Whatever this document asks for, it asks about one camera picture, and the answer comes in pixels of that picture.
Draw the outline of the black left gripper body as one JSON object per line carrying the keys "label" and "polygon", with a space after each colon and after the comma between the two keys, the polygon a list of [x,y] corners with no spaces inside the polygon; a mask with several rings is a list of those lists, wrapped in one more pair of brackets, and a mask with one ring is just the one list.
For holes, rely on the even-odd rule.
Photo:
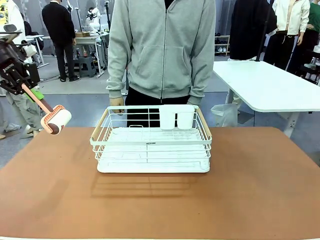
{"label": "black left gripper body", "polygon": [[29,64],[26,50],[26,41],[22,44],[14,44],[12,41],[0,42],[0,86],[1,87],[28,87],[29,86]]}

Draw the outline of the person's right hand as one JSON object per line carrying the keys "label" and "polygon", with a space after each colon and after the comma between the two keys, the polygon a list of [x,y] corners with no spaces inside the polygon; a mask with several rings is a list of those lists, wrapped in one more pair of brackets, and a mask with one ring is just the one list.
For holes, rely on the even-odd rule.
{"label": "person's right hand", "polygon": [[123,109],[124,104],[124,98],[121,97],[117,97],[117,98],[110,98],[109,99],[109,103],[111,107],[114,107],[114,109],[112,109],[112,111],[115,114],[123,114],[125,112],[125,110]]}

